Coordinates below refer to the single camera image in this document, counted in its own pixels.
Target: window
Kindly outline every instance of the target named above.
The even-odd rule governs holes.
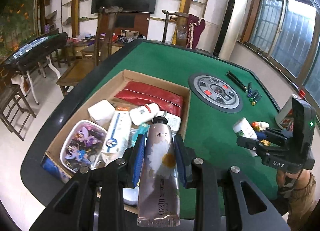
[[[295,77],[299,75],[308,55],[315,19],[313,6],[287,0],[284,21],[272,57]]]
[[[309,53],[315,22],[310,0],[260,0],[248,45],[294,80]]]
[[[311,73],[309,74],[305,84],[306,90],[310,93],[318,105],[320,105],[320,53],[313,64]]]
[[[260,0],[246,44],[306,93],[320,116],[320,15],[310,0]]]
[[[276,35],[283,0],[261,0],[250,43],[268,53]]]

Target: black table edge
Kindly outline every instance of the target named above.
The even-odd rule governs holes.
[[[109,58],[104,60],[98,67],[95,67],[56,107],[49,118],[46,120],[37,136],[33,140],[24,160],[21,165],[20,175],[21,180],[25,187],[30,191],[30,193],[37,199],[41,204],[47,206],[48,203],[53,199],[56,193],[63,187],[62,181],[56,179],[49,172],[41,167],[41,162],[44,157],[45,151],[48,146],[69,120],[69,118],[75,113],[75,111],[83,104],[87,96],[91,93],[101,80],[133,49],[139,46],[143,42],[167,45],[171,48],[179,48],[185,51],[199,53],[192,49],[183,48],[181,46],[169,45],[149,40],[136,39],[116,53],[111,55]],[[199,53],[200,55],[207,56],[209,58],[218,59],[222,62],[231,64],[238,68],[241,68],[257,80],[260,86],[265,91],[265,94],[270,98],[274,107],[277,111],[280,110],[278,104],[271,96],[269,91],[264,87],[259,78],[250,70],[234,64],[232,62],[221,60],[217,57]]]

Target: black table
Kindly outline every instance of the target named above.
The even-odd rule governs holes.
[[[24,88],[22,86],[24,84],[25,77],[27,77],[30,82],[33,97],[36,103],[39,104],[34,92],[32,78],[30,77],[30,71],[38,65],[40,67],[42,75],[45,77],[45,72],[42,67],[41,61],[47,60],[49,68],[57,74],[58,78],[60,78],[60,72],[53,66],[50,59],[50,54],[57,49],[63,48],[66,45],[67,38],[68,34],[65,32],[55,35],[42,35],[40,37],[37,37],[35,40],[26,43],[17,51],[12,53],[0,64],[0,67],[7,68],[20,75],[20,86],[25,96],[26,93],[24,92]]]

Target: tiled floor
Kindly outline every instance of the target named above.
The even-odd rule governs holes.
[[[13,221],[22,231],[29,230],[32,223],[44,209],[44,206],[23,185],[20,177],[20,167],[40,128],[63,99],[61,90],[56,85],[56,74],[50,69],[46,69],[46,73],[46,78],[38,75],[37,72],[32,74],[35,92],[40,104],[37,105],[32,94],[28,94],[27,100],[34,110],[36,118],[30,116],[22,130],[21,134],[25,137],[25,140],[21,141],[15,134],[11,134],[4,124],[0,123],[2,140],[0,141],[0,154],[2,156],[0,160],[0,168],[2,169],[0,199]],[[14,120],[16,129],[20,128],[19,124],[21,125],[25,116],[26,113],[21,114],[18,112],[18,118]]]

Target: green felt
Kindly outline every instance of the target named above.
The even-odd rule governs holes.
[[[210,73],[236,89],[243,100],[243,108],[234,114],[216,110],[192,93],[185,145],[195,149],[197,156],[208,160],[213,166],[224,169],[233,165],[238,166],[269,199],[276,197],[276,170],[264,166],[260,157],[251,157],[245,148],[237,146],[237,137],[232,129],[233,124],[242,117],[249,122],[265,121],[270,124],[270,127],[276,127],[274,116],[277,111],[263,88],[249,72],[198,53],[143,42],[119,62],[90,95],[124,69],[185,87],[189,87],[188,78],[192,74]],[[226,76],[229,70],[244,84],[251,81],[253,89],[257,89],[262,95],[255,106],[251,105],[246,94]],[[180,198],[181,218],[194,218],[196,190],[180,187]]]

